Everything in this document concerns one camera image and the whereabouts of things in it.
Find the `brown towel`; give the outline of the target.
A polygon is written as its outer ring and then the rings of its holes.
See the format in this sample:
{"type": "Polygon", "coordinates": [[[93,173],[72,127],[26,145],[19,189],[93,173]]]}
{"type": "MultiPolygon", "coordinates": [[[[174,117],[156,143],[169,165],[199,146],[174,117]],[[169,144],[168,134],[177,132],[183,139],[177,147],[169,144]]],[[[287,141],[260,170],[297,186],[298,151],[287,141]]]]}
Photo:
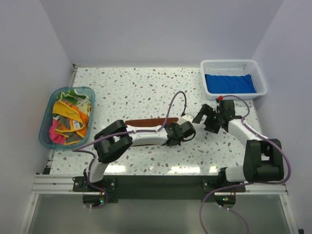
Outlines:
{"type": "Polygon", "coordinates": [[[169,117],[167,120],[165,120],[165,118],[149,118],[149,119],[127,120],[125,121],[125,124],[133,127],[147,129],[150,127],[161,126],[164,122],[165,124],[171,124],[177,121],[178,121],[177,117],[169,117]]]}

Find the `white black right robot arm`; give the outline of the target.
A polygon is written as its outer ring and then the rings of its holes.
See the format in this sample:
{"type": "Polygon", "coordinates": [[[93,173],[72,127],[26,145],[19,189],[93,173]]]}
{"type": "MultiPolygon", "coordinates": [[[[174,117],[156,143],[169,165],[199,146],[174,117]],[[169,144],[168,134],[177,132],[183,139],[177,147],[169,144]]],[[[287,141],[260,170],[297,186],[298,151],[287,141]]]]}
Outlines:
{"type": "Polygon", "coordinates": [[[232,100],[220,100],[215,108],[204,104],[193,123],[200,123],[203,117],[206,117],[205,131],[217,134],[223,129],[245,147],[242,165],[219,170],[215,185],[220,190],[229,191],[241,182],[282,183],[284,165],[281,142],[262,136],[245,123],[245,118],[236,114],[232,100]]]}

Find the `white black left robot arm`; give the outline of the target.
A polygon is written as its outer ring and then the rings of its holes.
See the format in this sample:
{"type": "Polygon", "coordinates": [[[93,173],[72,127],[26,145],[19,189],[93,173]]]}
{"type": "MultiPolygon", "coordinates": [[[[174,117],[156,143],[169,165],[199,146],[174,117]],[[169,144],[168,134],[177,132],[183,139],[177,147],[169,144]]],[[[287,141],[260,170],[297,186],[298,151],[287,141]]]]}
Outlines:
{"type": "Polygon", "coordinates": [[[92,192],[97,191],[101,187],[108,164],[118,160],[131,147],[176,146],[192,140],[195,135],[196,130],[189,121],[181,124],[172,122],[163,126],[138,127],[117,120],[95,135],[93,145],[97,152],[97,162],[90,165],[84,186],[92,192]]]}

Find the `blue towel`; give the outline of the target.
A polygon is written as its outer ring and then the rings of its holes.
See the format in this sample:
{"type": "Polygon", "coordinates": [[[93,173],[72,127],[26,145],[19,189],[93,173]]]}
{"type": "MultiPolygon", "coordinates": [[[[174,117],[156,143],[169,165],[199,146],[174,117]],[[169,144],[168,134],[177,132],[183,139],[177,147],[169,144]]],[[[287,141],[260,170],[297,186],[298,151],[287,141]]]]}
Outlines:
{"type": "Polygon", "coordinates": [[[207,89],[212,94],[252,94],[256,93],[251,75],[217,76],[205,75],[207,89]]]}

